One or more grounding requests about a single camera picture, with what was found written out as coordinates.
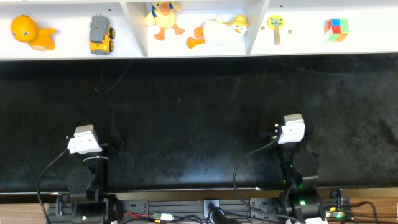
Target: white shelf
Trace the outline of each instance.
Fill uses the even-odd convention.
[[[347,1],[349,5],[346,6],[337,1],[338,6],[330,4],[329,7],[324,1],[312,7],[294,2],[292,6],[290,2],[279,0],[278,5],[270,5],[262,22],[266,29],[259,30],[251,55],[398,52],[398,28],[391,25],[392,21],[398,21],[398,6],[391,4],[398,4],[397,1],[379,1],[378,6],[363,1],[362,5],[357,2],[356,7],[354,1]],[[285,25],[280,30],[280,45],[274,44],[273,30],[267,26],[267,19],[272,15],[285,19]],[[324,25],[331,18],[348,19],[350,32],[344,41],[325,40]],[[383,23],[377,18],[390,22]]]
[[[147,27],[151,10],[145,0],[0,0],[0,60],[53,60],[95,58],[183,58],[250,55],[345,54],[398,52],[398,0],[182,0],[177,25],[185,29],[175,35],[168,29],[164,41],[154,34],[157,26]],[[25,14],[39,26],[57,30],[55,50],[36,51],[16,41],[10,24]],[[92,16],[108,17],[116,30],[114,52],[93,55],[89,48],[89,23]],[[245,37],[236,45],[189,49],[188,37],[194,28],[222,15],[231,20],[243,14],[249,24]],[[285,19],[280,30],[281,44],[274,44],[273,31],[266,21],[278,14]],[[343,42],[325,40],[323,26],[331,18],[347,18],[350,33]]]
[[[53,35],[54,50],[37,51],[27,43],[16,41],[10,31],[13,18],[21,14],[30,16],[41,27],[57,30]],[[109,18],[116,31],[114,51],[111,55],[94,55],[90,52],[89,32],[92,16],[102,14]],[[52,60],[91,58],[142,57],[137,42],[129,28],[119,3],[106,4],[50,4],[7,5],[0,7],[0,60]]]

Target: yellow plush duck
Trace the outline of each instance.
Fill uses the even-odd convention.
[[[192,49],[198,44],[231,45],[240,41],[248,30],[249,24],[244,15],[237,15],[233,22],[223,22],[218,17],[216,20],[209,20],[203,26],[194,30],[195,38],[187,39],[187,46]]]
[[[156,24],[160,27],[160,32],[155,34],[154,37],[157,40],[165,39],[165,32],[168,28],[173,28],[175,35],[180,35],[185,32],[185,29],[179,28],[175,21],[177,16],[174,13],[181,11],[181,5],[178,2],[152,2],[152,11],[145,18],[145,23],[147,26],[152,26]]]
[[[20,42],[28,43],[35,50],[54,50],[55,43],[51,34],[55,29],[39,28],[29,16],[18,16],[11,23],[14,38]]]

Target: truck wheel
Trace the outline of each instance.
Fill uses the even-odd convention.
[[[111,39],[114,39],[116,37],[116,33],[113,28],[109,29],[109,36],[111,37]]]
[[[109,42],[109,51],[110,52],[113,51],[113,42],[112,42],[112,40]]]

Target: orange rubber duck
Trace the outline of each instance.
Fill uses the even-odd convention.
[[[51,34],[55,29],[39,28],[29,16],[18,16],[11,23],[14,38],[20,42],[28,43],[35,50],[54,50],[55,43]]]

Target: black tabletop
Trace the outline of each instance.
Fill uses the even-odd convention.
[[[34,192],[76,122],[101,136],[112,114],[127,146],[109,158],[110,191],[230,188],[234,165],[261,146],[261,122],[281,108],[315,127],[302,150],[319,155],[319,185],[398,182],[396,54],[133,60],[120,78],[128,63],[0,63],[0,192]],[[61,158],[42,189],[65,189],[78,164]],[[237,179],[278,188],[275,152],[250,157]]]

